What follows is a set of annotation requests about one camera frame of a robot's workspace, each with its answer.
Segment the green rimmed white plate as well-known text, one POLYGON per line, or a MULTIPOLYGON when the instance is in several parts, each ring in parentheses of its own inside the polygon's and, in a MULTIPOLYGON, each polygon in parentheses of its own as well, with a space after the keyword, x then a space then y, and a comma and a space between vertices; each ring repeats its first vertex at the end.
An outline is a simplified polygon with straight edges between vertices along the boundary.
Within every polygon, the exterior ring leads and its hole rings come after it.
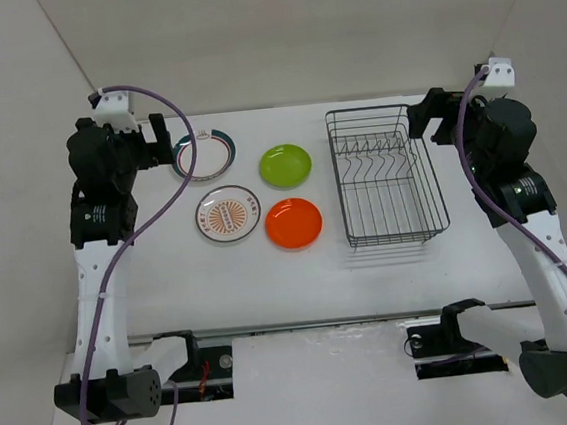
MULTIPOLYGON (((197 160, 192 181, 209 181, 224 174, 236 157, 236 146, 225 132, 216 129, 198 130, 196 133, 197 160)), ((193 159, 193 144, 189 135, 182 137, 173 148, 175 162, 172 170, 185 178, 193 159)))

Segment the orange sunburst patterned plate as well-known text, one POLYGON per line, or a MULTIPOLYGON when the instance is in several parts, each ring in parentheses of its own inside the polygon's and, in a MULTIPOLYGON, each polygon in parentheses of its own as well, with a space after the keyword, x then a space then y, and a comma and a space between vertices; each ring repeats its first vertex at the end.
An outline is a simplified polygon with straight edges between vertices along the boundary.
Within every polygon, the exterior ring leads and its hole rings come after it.
POLYGON ((219 186, 197 204, 195 222, 199 232, 217 244, 242 241, 258 226, 261 203, 244 186, 219 186))

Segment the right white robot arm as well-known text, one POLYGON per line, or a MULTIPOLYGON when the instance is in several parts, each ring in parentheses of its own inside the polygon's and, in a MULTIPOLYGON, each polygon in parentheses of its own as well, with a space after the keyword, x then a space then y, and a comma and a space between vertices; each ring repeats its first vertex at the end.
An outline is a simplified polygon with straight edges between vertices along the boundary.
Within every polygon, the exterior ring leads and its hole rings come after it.
POLYGON ((470 99, 434 87, 407 113, 413 139, 431 119, 441 122, 432 142, 457 149, 475 200, 516 259, 543 325, 532 331, 465 299, 443 308, 438 339, 455 352, 480 345, 513 361, 539 397, 567 395, 567 246, 557 203, 527 162, 537 133, 531 111, 506 97, 470 99))

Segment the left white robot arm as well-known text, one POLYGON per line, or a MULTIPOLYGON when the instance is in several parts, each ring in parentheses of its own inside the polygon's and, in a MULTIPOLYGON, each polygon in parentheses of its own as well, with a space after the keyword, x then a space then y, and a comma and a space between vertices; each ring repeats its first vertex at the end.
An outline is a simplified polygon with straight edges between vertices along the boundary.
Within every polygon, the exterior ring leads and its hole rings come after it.
POLYGON ((81 118, 68 139, 69 166, 75 174, 70 233, 78 270, 77 344, 69 381, 54 387, 58 409, 92 425, 152 417, 162 401, 165 376, 148 359, 135 366, 126 335, 127 269, 137 203, 137 173, 171 164, 171 134, 162 114, 142 129, 116 132, 111 124, 81 118))

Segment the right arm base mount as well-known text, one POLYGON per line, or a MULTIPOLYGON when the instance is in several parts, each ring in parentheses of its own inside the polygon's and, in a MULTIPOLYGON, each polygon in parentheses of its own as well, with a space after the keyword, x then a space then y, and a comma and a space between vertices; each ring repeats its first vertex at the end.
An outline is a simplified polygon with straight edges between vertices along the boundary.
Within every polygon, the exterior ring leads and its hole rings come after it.
POLYGON ((500 355, 459 337, 453 339, 440 323, 411 325, 406 332, 404 350, 413 359, 419 380, 509 370, 500 355))

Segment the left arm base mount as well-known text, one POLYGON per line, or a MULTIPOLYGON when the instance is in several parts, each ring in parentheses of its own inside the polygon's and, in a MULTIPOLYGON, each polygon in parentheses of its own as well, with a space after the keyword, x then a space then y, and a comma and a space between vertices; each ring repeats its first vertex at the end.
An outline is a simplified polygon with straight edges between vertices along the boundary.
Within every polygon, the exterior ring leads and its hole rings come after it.
POLYGON ((232 399, 232 341, 199 340, 197 352, 196 361, 189 361, 170 378, 178 387, 178 402, 189 404, 232 399))

